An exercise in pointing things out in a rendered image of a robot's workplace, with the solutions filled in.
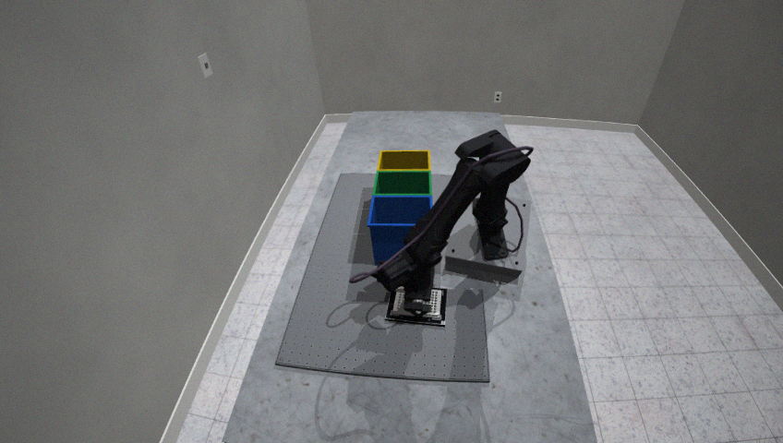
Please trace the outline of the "yellow bin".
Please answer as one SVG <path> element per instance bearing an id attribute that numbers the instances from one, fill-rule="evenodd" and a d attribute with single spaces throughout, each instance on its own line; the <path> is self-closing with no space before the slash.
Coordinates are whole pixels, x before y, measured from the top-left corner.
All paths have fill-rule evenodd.
<path id="1" fill-rule="evenodd" d="M 381 150 L 377 171 L 431 171 L 430 151 Z"/>

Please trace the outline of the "white well plate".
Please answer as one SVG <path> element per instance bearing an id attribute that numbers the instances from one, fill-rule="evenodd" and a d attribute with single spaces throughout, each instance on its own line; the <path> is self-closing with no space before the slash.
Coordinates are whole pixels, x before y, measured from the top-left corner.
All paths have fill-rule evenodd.
<path id="1" fill-rule="evenodd" d="M 410 312 L 404 310 L 404 294 L 405 291 L 402 286 L 397 288 L 392 313 L 398 315 L 412 316 Z M 432 302 L 431 301 L 423 302 L 422 300 L 418 300 L 418 299 L 414 300 L 413 302 L 421 302 L 426 305 L 431 305 L 430 312 L 432 313 L 429 312 L 425 314 L 423 317 L 440 318 L 440 300 L 441 300 L 441 290 L 432 290 L 431 291 Z"/>

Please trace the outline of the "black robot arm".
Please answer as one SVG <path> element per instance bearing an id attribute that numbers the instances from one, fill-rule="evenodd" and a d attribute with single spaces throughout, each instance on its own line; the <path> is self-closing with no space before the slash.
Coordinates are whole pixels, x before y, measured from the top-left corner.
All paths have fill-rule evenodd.
<path id="1" fill-rule="evenodd" d="M 425 277 L 440 263 L 440 252 L 448 244 L 452 228 L 472 201 L 472 214 L 477 220 L 485 259 L 507 257 L 509 251 L 503 232 L 508 223 L 505 198 L 510 183 L 525 172 L 531 159 L 517 150 L 489 158 L 473 169 L 470 166 L 477 162 L 474 158 L 480 160 L 511 148 L 516 147 L 496 129 L 462 143 L 454 152 L 460 160 L 451 181 L 430 211 L 412 226 L 404 238 L 404 245 L 426 229 L 424 234 L 376 272 L 377 282 L 390 293 L 402 285 L 405 292 L 418 292 L 418 281 L 412 276 Z M 480 192 L 480 198 L 476 198 Z"/>

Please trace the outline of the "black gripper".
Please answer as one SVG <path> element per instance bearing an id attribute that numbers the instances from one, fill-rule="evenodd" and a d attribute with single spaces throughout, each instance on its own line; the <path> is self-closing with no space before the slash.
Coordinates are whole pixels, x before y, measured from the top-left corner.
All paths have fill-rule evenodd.
<path id="1" fill-rule="evenodd" d="M 421 278 L 414 277 L 418 281 L 418 292 L 405 292 L 404 294 L 404 310 L 412 313 L 415 317 L 423 317 L 425 314 L 431 311 L 431 305 L 425 305 L 423 303 L 413 302 L 415 299 L 423 300 L 423 302 L 431 301 L 431 291 L 434 282 L 435 267 L 431 268 L 431 272 Z M 417 314 L 416 311 L 421 311 Z M 424 313 L 422 313 L 424 312 Z"/>

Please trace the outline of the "blue bin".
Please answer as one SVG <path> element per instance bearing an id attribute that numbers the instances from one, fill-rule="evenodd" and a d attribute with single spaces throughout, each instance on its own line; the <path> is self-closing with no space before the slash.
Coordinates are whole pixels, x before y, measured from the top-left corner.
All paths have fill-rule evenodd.
<path id="1" fill-rule="evenodd" d="M 372 196 L 367 227 L 375 266 L 405 247 L 405 236 L 432 207 L 432 196 Z"/>

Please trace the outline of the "green bin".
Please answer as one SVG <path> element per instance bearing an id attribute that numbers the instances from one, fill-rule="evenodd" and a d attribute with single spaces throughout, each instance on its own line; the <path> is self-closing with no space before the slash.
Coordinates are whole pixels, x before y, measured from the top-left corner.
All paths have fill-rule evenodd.
<path id="1" fill-rule="evenodd" d="M 431 171 L 377 171 L 372 196 L 432 196 Z"/>

